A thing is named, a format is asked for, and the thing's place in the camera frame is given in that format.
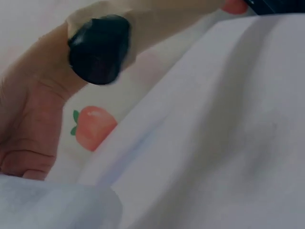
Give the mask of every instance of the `white sheet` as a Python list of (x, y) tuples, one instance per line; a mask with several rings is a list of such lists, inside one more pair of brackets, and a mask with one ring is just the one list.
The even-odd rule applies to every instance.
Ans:
[(305, 225), (305, 16), (214, 26), (98, 148), (122, 229)]

